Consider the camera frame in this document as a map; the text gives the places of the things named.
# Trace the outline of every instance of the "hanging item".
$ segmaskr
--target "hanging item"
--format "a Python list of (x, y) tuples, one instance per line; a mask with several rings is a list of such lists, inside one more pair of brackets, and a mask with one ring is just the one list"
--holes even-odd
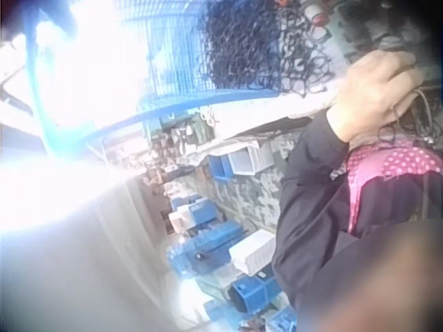
[(201, 67), (219, 89), (314, 93), (312, 87), (334, 76), (331, 59), (311, 38), (313, 27), (326, 22), (314, 9), (308, 18), (299, 3), (208, 2), (201, 18)]

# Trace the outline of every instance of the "hanging cables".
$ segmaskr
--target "hanging cables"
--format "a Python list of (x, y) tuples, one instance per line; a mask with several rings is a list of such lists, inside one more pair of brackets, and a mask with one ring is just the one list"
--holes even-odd
[(271, 89), (305, 97), (334, 76), (331, 59), (309, 37), (312, 24), (297, 3), (209, 1), (200, 26), (201, 74), (219, 89)]
[[(413, 124), (412, 128), (408, 128), (400, 121), (400, 116), (397, 112), (396, 106), (392, 107), (392, 111), (394, 112), (396, 123), (400, 129), (407, 135), (410, 136), (413, 140), (418, 140), (420, 142), (423, 142), (425, 145), (433, 146), (442, 135), (442, 128), (439, 126), (436, 121), (434, 121), (431, 108), (429, 106), (428, 98), (424, 94), (424, 92), (420, 89), (415, 89), (413, 91), (414, 93), (417, 93), (423, 100), (424, 105), (424, 111), (426, 114), (426, 124), (424, 124), (423, 116), (422, 114), (418, 113), (417, 109), (415, 107), (411, 107), (411, 113), (413, 115)], [(391, 139), (385, 139), (382, 137), (381, 132), (385, 131), (387, 129), (392, 130), (392, 138)], [(396, 131), (393, 123), (387, 124), (386, 126), (379, 129), (377, 133), (377, 137), (381, 142), (388, 142), (391, 145), (395, 143), (396, 139)]]

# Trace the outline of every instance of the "white box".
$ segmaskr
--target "white box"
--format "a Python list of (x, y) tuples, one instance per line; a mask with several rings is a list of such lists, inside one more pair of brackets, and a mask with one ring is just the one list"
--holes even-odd
[(233, 173), (237, 175), (256, 175), (263, 169), (274, 165), (272, 148), (269, 142), (261, 148), (245, 147), (228, 154)]
[(181, 218), (180, 212), (173, 212), (169, 213), (169, 220), (172, 224), (172, 227), (174, 228), (174, 231), (176, 233), (184, 233), (186, 232), (185, 223), (183, 222), (183, 219)]
[(258, 230), (229, 249), (234, 266), (252, 277), (271, 263), (275, 251), (275, 234)]
[(183, 226), (186, 230), (195, 226), (195, 221), (192, 218), (191, 211), (189, 211), (189, 204), (179, 206), (177, 212), (180, 214)]

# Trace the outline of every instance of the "wire mesh rack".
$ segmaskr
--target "wire mesh rack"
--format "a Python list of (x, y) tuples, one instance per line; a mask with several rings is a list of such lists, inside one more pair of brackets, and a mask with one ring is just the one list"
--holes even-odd
[(37, 6), (26, 9), (28, 75), (36, 104), (35, 114), (42, 123), (47, 149), (71, 155), (97, 138), (150, 118), (209, 104), (277, 96), (276, 91), (216, 89), (205, 71), (203, 37), (199, 29), (207, 1), (212, 0), (114, 0), (121, 24), (135, 33), (138, 46), (143, 50), (147, 73), (135, 114), (104, 127), (94, 122), (94, 109), (91, 119), (84, 120), (78, 127), (60, 127), (48, 115), (36, 75), (36, 59), (40, 55), (35, 29), (41, 21), (40, 11)]
[(206, 1), (118, 1), (123, 24), (134, 31), (147, 60), (144, 101), (208, 91), (204, 75), (199, 17)]

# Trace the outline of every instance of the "jacket sleeve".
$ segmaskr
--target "jacket sleeve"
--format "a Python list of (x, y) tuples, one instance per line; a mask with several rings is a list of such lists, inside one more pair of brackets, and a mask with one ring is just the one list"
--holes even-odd
[(343, 181), (332, 181), (330, 174), (340, 167), (348, 150), (324, 111), (305, 128), (289, 157), (282, 179), (273, 269), (295, 308), (326, 262), (327, 252), (333, 252), (338, 226), (327, 207)]

